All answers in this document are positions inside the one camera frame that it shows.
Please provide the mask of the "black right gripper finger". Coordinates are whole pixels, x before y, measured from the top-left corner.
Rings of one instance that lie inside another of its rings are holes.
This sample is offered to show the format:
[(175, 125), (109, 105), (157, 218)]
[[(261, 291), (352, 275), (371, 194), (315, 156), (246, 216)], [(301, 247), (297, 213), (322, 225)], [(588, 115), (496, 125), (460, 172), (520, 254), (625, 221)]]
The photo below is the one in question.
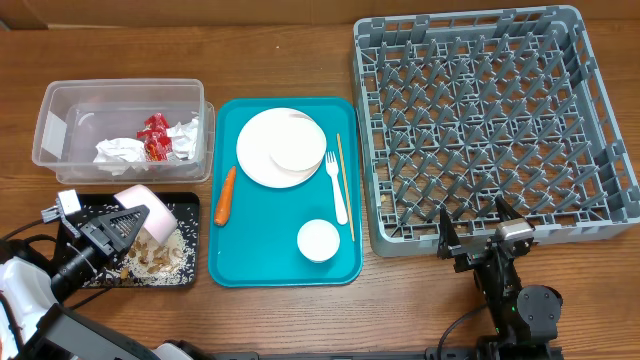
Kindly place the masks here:
[(440, 208), (439, 240), (437, 256), (440, 259), (454, 257), (461, 248), (459, 237), (445, 207)]
[(495, 206), (501, 222), (523, 219), (523, 216), (518, 213), (501, 195), (495, 197)]

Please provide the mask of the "bowl with food scraps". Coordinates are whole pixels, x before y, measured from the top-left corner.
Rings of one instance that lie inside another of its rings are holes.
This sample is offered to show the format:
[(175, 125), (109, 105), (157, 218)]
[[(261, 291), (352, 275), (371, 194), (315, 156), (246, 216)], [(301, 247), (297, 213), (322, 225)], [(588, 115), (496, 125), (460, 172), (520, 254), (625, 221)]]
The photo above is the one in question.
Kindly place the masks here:
[(177, 229), (177, 219), (168, 207), (148, 187), (138, 184), (114, 195), (116, 201), (129, 209), (144, 205), (149, 214), (144, 229), (161, 246), (164, 246)]

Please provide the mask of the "white tissue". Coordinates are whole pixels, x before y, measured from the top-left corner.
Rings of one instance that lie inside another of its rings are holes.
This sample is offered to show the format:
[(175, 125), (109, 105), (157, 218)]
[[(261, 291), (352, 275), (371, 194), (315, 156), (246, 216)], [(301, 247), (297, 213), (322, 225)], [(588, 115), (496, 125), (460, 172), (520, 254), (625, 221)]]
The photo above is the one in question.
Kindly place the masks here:
[(132, 138), (115, 138), (100, 141), (93, 159), (98, 169), (109, 171), (113, 176), (123, 175), (127, 170), (146, 171), (146, 155), (142, 141)]

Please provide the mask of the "red snack wrapper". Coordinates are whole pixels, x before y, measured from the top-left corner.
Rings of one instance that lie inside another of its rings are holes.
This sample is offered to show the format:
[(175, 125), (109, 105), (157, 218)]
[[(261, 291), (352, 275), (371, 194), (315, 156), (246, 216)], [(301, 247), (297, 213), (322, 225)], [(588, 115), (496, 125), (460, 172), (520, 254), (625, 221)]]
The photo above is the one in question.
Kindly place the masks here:
[(167, 161), (172, 152), (172, 140), (167, 134), (169, 124), (161, 113), (156, 113), (144, 122), (145, 127), (136, 133), (138, 140), (143, 142), (143, 149), (147, 161)]

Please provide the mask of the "orange carrot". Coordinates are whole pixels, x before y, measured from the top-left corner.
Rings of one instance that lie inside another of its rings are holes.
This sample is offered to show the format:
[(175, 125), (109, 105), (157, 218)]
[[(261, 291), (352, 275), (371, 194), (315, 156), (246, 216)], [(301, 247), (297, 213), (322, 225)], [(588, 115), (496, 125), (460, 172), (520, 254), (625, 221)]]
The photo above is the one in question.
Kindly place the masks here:
[(214, 224), (217, 226), (226, 225), (230, 219), (236, 174), (237, 169), (232, 166), (222, 186), (214, 213)]

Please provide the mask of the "white napkin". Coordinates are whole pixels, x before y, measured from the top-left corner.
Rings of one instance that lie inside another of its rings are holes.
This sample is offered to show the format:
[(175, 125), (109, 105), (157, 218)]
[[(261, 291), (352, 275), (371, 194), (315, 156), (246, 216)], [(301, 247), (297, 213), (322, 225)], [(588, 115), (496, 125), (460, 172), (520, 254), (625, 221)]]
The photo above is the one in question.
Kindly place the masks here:
[(170, 127), (166, 130), (171, 140), (172, 152), (181, 160), (190, 160), (195, 156), (196, 141), (198, 138), (199, 117), (194, 117), (190, 122)]

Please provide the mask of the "white small cup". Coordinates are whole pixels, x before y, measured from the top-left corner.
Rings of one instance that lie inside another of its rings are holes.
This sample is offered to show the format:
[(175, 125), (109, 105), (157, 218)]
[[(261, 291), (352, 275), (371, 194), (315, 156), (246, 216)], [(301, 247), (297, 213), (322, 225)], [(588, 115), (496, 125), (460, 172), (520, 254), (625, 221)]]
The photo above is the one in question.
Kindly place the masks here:
[(297, 246), (309, 261), (323, 263), (338, 252), (340, 235), (332, 223), (322, 219), (310, 220), (299, 229)]

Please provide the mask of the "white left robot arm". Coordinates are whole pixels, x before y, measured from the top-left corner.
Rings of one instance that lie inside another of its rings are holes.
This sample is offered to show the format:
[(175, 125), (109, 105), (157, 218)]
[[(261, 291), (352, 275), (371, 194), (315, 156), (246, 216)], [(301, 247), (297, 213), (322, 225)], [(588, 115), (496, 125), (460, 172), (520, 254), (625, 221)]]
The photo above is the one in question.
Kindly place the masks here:
[(31, 254), (30, 243), (1, 239), (1, 357), (3, 359), (208, 359), (185, 341), (170, 340), (155, 349), (98, 324), (66, 307), (64, 302), (99, 270), (128, 252), (149, 215), (130, 209), (74, 224), (78, 209), (60, 205), (42, 212), (42, 223), (58, 220), (73, 241), (55, 266)]

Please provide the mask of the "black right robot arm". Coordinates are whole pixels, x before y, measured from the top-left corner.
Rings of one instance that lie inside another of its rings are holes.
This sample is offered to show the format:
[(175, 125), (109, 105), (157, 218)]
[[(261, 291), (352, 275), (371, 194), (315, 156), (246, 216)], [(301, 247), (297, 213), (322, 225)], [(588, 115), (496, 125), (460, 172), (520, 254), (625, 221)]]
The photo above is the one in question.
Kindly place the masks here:
[(488, 310), (494, 335), (481, 336), (471, 348), (453, 349), (452, 354), (467, 359), (561, 359), (562, 349), (550, 342), (557, 338), (557, 323), (563, 298), (552, 287), (524, 287), (515, 260), (530, 252), (535, 227), (502, 197), (495, 198), (499, 224), (480, 248), (464, 246), (445, 207), (440, 208), (437, 256), (452, 259), (457, 273), (474, 273), (476, 287), (485, 304), (461, 316), (439, 339), (435, 357), (448, 356), (444, 342), (462, 322)]

